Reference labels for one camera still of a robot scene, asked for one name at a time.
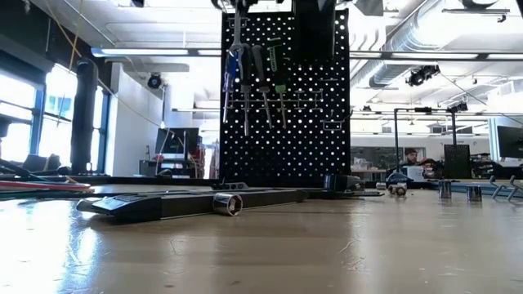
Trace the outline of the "silver combination wrench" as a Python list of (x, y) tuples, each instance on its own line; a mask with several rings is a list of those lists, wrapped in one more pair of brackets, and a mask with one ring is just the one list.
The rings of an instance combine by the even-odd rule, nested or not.
[(235, 17), (234, 17), (234, 37), (232, 45), (229, 48), (229, 55), (240, 57), (243, 53), (242, 43), (240, 40), (241, 37), (241, 10), (239, 7), (235, 8)]

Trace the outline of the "dark grey handled screwdriver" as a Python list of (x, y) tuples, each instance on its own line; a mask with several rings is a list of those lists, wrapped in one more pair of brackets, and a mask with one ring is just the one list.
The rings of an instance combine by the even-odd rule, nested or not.
[(247, 43), (242, 43), (242, 52), (240, 63), (240, 90), (244, 96), (244, 134), (249, 135), (249, 94), (251, 91), (251, 75), (252, 75), (252, 52), (251, 47)]

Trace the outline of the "blue handled screwdriver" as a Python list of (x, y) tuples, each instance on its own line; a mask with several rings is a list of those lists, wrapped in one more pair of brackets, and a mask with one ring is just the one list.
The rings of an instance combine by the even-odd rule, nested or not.
[(223, 92), (225, 93), (225, 96), (224, 96), (223, 118), (222, 118), (223, 123), (226, 123), (226, 121), (227, 121), (226, 117), (227, 117), (227, 111), (228, 111), (228, 106), (229, 106), (229, 97), (230, 97), (231, 89), (234, 85), (236, 65), (237, 65), (237, 52), (229, 51), (226, 55), (226, 66), (225, 66), (225, 73), (224, 73)]

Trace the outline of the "green black Craftsman screwdriver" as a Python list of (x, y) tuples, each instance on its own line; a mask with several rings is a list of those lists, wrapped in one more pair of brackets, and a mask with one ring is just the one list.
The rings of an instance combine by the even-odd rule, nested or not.
[(284, 93), (287, 91), (284, 76), (283, 42), (281, 38), (268, 39), (268, 51), (270, 57), (270, 68), (275, 84), (275, 92), (279, 95), (280, 112), (282, 115), (283, 129), (287, 128), (286, 108), (284, 105)]

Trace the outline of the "large chrome socket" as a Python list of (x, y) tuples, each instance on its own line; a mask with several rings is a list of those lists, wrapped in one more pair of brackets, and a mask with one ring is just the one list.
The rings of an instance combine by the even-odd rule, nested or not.
[(243, 209), (243, 199), (238, 194), (217, 193), (213, 196), (212, 209), (223, 216), (237, 216)]

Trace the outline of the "black tool case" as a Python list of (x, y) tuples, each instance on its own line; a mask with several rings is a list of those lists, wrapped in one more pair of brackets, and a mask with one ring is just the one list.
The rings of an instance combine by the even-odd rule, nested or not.
[(230, 191), (177, 191), (175, 193), (118, 194), (97, 200), (82, 199), (76, 209), (109, 216), (119, 222), (160, 221), (215, 213), (213, 196), (217, 193), (238, 194), (243, 209), (301, 203), (308, 193), (299, 189), (238, 189)]

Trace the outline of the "silver double prong peg hook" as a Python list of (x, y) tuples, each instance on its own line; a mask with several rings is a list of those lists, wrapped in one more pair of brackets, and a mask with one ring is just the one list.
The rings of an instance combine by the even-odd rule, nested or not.
[(495, 176), (491, 176), (489, 178), (489, 183), (494, 187), (494, 192), (492, 193), (492, 199), (496, 199), (499, 196), (499, 193), (503, 189), (510, 189), (510, 192), (509, 192), (508, 196), (506, 197), (506, 200), (508, 202), (511, 202), (512, 199), (516, 196), (516, 194), (518, 194), (518, 193), (522, 193), (523, 194), (523, 185), (518, 185), (516, 183), (516, 176), (515, 175), (512, 175), (510, 177), (508, 185), (498, 185), (496, 183)]

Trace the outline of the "black pegboard bin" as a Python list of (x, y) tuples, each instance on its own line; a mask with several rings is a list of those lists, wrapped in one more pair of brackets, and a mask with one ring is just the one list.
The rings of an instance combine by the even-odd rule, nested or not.
[(336, 0), (293, 0), (297, 60), (330, 60), (334, 53)]

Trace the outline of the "fluorescent light fixture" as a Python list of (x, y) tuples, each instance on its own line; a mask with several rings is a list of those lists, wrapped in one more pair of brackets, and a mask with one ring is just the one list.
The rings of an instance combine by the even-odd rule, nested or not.
[(418, 60), (418, 61), (523, 61), (523, 53), (511, 52), (451, 52), (451, 51), (351, 51), (353, 60)]
[(214, 57), (220, 48), (101, 48), (91, 49), (95, 57)]

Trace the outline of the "black computer monitor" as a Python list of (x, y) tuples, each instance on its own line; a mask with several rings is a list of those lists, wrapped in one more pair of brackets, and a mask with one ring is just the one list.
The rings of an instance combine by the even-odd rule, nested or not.
[(502, 158), (523, 158), (523, 128), (497, 126), (498, 150)]
[(183, 154), (187, 151), (194, 155), (198, 146), (198, 137), (198, 128), (159, 128), (155, 153)]

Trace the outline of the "black metal pegboard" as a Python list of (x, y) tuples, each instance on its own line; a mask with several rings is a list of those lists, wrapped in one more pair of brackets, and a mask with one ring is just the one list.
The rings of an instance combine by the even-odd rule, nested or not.
[[(324, 92), (320, 109), (286, 108), (287, 128), (283, 129), (280, 107), (270, 109), (272, 128), (264, 109), (248, 111), (249, 135), (244, 134), (244, 111), (229, 109), (222, 122), (224, 73), (221, 63), (220, 170), (223, 181), (244, 181), (251, 186), (320, 187), (330, 174), (350, 171), (350, 74), (347, 9), (336, 11), (334, 53), (330, 60), (297, 60), (294, 56), (295, 18), (292, 12), (249, 13), (241, 21), (241, 37), (249, 46), (260, 45), (264, 73), (270, 91), (275, 84), (270, 68), (269, 38), (283, 42), (286, 92)], [(322, 121), (334, 110), (343, 121), (341, 131), (324, 131)]]

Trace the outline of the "black padded column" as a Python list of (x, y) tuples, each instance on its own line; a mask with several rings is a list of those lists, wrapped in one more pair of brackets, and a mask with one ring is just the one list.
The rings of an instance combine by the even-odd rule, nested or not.
[(87, 58), (77, 67), (77, 91), (74, 97), (70, 162), (75, 175), (87, 173), (91, 162), (93, 118), (95, 112), (98, 68)]

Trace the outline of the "white box device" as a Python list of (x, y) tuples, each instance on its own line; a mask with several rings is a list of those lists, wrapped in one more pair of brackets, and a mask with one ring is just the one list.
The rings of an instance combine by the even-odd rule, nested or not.
[(411, 180), (422, 182), (425, 181), (425, 169), (422, 166), (404, 166), (403, 167), (404, 174)]

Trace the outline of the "black mesh computer case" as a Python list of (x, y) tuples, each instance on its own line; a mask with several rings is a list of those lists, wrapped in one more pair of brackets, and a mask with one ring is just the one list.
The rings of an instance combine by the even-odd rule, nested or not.
[(444, 177), (446, 179), (471, 179), (472, 167), (469, 145), (444, 145)]

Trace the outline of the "black aluminium frame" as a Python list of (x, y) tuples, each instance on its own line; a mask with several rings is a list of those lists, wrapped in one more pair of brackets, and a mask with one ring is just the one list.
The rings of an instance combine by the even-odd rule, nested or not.
[[(216, 179), (186, 179), (186, 178), (163, 178), (163, 177), (138, 177), (138, 176), (71, 176), (70, 179), (89, 185), (188, 185), (188, 186), (211, 186), (221, 184)], [(0, 180), (9, 181), (44, 181), (65, 182), (67, 176), (43, 176), (39, 179), (27, 177), (0, 175)]]

